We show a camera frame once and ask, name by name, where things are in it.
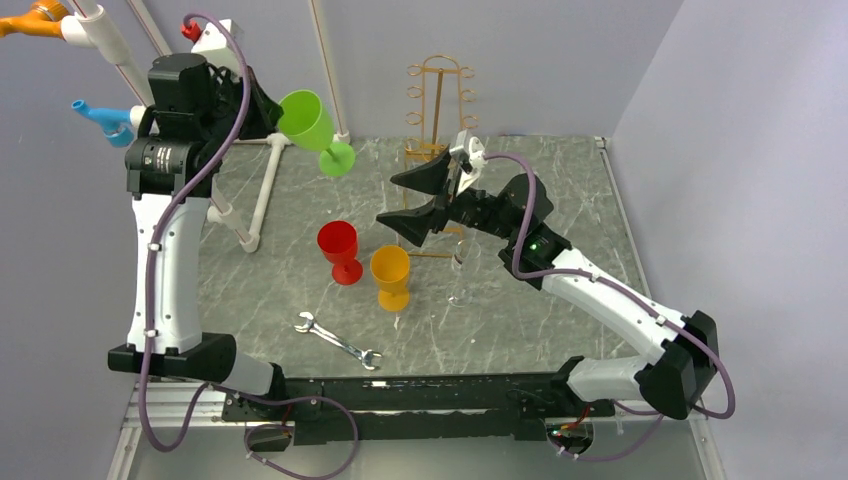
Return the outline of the green plastic wine glass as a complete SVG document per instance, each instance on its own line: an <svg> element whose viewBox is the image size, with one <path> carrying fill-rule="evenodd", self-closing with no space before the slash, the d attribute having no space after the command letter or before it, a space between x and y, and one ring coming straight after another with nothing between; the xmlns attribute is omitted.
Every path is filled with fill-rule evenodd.
<svg viewBox="0 0 848 480"><path fill-rule="evenodd" d="M278 130L294 145L318 154L321 172L329 177L347 174L355 164L356 153L335 140L335 126L320 97L311 90L290 92L280 102L283 116Z"/></svg>

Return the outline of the clear wine glass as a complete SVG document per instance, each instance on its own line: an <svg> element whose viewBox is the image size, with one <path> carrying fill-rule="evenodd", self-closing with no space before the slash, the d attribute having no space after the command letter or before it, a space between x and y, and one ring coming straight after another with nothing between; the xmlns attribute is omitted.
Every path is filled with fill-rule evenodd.
<svg viewBox="0 0 848 480"><path fill-rule="evenodd" d="M473 239L461 240L451 257L451 268L455 281L448 294L448 303L453 307L464 307L471 303L475 276L479 271L481 246Z"/></svg>

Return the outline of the orange plastic wine glass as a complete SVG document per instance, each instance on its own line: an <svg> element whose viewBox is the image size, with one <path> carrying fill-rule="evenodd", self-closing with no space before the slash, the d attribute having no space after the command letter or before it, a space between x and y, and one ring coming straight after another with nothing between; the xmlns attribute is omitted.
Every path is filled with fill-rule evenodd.
<svg viewBox="0 0 848 480"><path fill-rule="evenodd" d="M370 260L370 272L378 288L379 306L389 312L403 310L410 301L408 253L397 245L380 247Z"/></svg>

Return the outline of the red plastic wine glass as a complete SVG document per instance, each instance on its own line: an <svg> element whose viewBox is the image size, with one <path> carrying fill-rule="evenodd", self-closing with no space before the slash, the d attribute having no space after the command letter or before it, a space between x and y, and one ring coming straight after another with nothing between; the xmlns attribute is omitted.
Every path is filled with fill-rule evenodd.
<svg viewBox="0 0 848 480"><path fill-rule="evenodd" d="M357 259L358 236L352 224L341 220L328 222L319 230L316 241L325 259L332 264L331 276L336 283L348 286L361 279L363 267Z"/></svg>

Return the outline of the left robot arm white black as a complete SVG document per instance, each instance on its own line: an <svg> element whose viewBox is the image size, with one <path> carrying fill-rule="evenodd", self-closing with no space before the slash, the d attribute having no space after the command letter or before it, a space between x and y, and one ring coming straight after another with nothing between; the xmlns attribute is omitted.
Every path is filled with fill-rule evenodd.
<svg viewBox="0 0 848 480"><path fill-rule="evenodd" d="M248 394L258 417L275 419L288 402L282 368L240 352L231 334L202 330L198 272L223 154L236 139L270 133L282 110L253 76L240 78L196 53L156 59L148 83L154 103L125 153L138 241L134 316L107 365Z"/></svg>

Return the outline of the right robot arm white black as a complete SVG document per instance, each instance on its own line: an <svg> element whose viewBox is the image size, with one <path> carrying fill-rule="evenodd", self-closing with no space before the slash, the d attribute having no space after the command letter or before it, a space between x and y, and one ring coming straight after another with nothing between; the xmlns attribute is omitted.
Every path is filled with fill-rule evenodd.
<svg viewBox="0 0 848 480"><path fill-rule="evenodd" d="M717 326L706 313L685 315L608 275L546 222L553 204L529 163L492 195L474 186L495 154L469 147L391 177L392 184L429 196L417 208L384 212L378 223L415 246L454 222L506 240L498 256L518 281L561 298L610 327L636 351L627 358L575 357L556 374L551 401L574 415L595 401L642 401L649 414L683 420L692 411L726 419L736 392L720 358Z"/></svg>

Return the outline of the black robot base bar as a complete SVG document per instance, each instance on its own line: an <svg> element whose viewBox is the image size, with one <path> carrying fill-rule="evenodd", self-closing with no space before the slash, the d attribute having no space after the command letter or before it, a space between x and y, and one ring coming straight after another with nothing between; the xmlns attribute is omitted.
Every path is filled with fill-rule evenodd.
<svg viewBox="0 0 848 480"><path fill-rule="evenodd" d="M225 397L225 422L282 419L297 446L362 440L511 437L543 441L544 424L609 418L611 401L586 403L554 372L442 376L289 378L292 408Z"/></svg>

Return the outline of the blue pipe fitting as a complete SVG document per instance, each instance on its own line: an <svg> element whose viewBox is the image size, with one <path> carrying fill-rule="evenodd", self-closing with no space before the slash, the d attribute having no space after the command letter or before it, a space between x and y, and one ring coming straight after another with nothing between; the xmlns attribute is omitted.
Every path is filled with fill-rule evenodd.
<svg viewBox="0 0 848 480"><path fill-rule="evenodd" d="M97 124L112 147L128 147L134 141L131 109L91 108L82 99L74 101L71 108L82 117Z"/></svg>

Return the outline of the silver open-end wrench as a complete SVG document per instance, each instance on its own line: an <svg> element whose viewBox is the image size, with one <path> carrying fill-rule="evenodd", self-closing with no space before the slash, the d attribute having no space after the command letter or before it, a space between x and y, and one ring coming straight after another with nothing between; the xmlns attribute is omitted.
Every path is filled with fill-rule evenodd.
<svg viewBox="0 0 848 480"><path fill-rule="evenodd" d="M383 358L383 355L380 352L371 350L371 349L360 349L347 340L339 337L338 335L330 332L323 326L319 324L314 315L311 312L304 311L298 314L298 317L302 320L299 325L295 325L294 329L301 334L313 334L322 340L330 343L331 345L337 347L343 352L355 358L360 364L368 371L375 371L380 369L379 362Z"/></svg>

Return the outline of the orange pipe fitting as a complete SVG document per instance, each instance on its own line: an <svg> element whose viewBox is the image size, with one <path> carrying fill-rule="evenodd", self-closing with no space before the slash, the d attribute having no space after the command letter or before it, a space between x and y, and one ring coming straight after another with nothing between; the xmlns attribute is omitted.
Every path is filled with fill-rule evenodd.
<svg viewBox="0 0 848 480"><path fill-rule="evenodd" d="M1 19L1 37L24 34L62 39L60 23L69 14L68 9L60 1L35 1L26 13Z"/></svg>

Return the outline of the white PVC pipe frame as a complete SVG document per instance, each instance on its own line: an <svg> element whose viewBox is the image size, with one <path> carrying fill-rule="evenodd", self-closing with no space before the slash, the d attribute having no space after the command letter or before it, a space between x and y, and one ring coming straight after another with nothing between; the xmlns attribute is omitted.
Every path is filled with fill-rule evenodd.
<svg viewBox="0 0 848 480"><path fill-rule="evenodd" d="M172 51L166 45L164 37L155 26L152 16L143 4L143 1L127 1L138 18L141 26L147 31L160 55L171 54ZM70 1L74 13L70 13L61 20L61 33L63 40L70 44L83 48L92 48L100 52L103 58L113 66L122 76L124 81L141 102L141 105L133 106L132 123L134 139L136 130L141 124L145 107L152 103L153 97L150 87L144 86L141 69L133 59L130 47L112 21L105 8L96 1ZM338 96L334 91L336 75L324 32L326 25L322 1L308 1L310 14L316 32L320 54L330 88L330 99L332 100L332 111L336 128L335 140L350 143L349 129L346 126L344 114L338 103ZM277 167L287 145L293 143L283 134L274 133L259 140L246 140L243 143L260 143L271 146L271 153L267 161L266 171L260 186L259 195L252 214L249 227L242 221L240 214L232 204L213 183L211 206L207 213L207 219L213 223L223 224L228 227L237 237L245 252L255 252L259 246L262 227L265 219L267 206L270 201L272 187L275 182Z"/></svg>

